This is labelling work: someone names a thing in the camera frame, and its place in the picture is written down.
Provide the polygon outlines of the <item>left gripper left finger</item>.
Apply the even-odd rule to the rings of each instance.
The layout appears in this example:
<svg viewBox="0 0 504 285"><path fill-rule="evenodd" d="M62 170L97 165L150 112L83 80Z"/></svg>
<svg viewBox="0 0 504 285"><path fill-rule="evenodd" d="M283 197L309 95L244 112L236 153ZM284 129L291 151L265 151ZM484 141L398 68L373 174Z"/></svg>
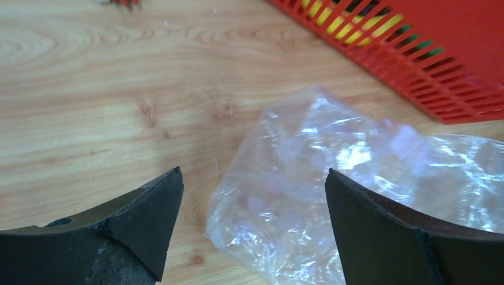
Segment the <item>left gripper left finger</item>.
<svg viewBox="0 0 504 285"><path fill-rule="evenodd" d="M155 284L184 193L179 167L45 226L1 232L2 284Z"/></svg>

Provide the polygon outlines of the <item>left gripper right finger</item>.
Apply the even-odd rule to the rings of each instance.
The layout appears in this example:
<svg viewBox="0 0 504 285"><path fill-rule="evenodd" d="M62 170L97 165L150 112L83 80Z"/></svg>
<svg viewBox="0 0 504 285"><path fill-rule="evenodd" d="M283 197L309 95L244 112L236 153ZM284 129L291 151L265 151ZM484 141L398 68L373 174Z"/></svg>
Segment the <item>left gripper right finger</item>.
<svg viewBox="0 0 504 285"><path fill-rule="evenodd" d="M330 169L327 206L346 284L502 284L503 235L443 221Z"/></svg>

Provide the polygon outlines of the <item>clear zip top bag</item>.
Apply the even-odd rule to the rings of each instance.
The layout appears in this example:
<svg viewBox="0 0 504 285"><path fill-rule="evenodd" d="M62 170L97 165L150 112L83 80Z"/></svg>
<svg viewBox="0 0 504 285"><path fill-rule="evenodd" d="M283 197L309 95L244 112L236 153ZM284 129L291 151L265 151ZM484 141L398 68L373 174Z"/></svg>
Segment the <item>clear zip top bag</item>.
<svg viewBox="0 0 504 285"><path fill-rule="evenodd" d="M502 284L503 143L305 88L262 112L205 235L271 284Z"/></svg>

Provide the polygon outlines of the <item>red plastic shopping basket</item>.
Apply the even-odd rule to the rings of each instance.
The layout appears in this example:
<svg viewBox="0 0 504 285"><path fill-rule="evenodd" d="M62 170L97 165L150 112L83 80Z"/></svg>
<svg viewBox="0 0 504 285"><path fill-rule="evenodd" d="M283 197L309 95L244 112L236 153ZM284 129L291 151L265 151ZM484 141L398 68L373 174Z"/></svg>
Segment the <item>red plastic shopping basket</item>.
<svg viewBox="0 0 504 285"><path fill-rule="evenodd" d="M286 15L444 124L503 119L503 1L388 1L403 19L371 43L346 45L307 15L301 1L275 1Z"/></svg>

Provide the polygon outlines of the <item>yellow toy banana bunch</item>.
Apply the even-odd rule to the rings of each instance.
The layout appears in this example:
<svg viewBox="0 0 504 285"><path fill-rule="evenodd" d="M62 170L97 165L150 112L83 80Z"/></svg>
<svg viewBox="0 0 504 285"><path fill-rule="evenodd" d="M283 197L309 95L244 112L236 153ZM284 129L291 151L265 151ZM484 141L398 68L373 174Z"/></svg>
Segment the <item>yellow toy banana bunch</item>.
<svg viewBox="0 0 504 285"><path fill-rule="evenodd" d="M301 1L301 7L308 9L307 15L315 19L317 26L327 26L326 33L331 34L336 40L342 40L344 44L356 44L364 46L378 36L390 31L398 24L403 16L393 15L387 21L382 22L390 13L388 7L378 9L379 1L368 1L356 15L351 13L358 8L361 1L351 1L339 15L337 8L342 8L339 1L324 3L323 1Z"/></svg>

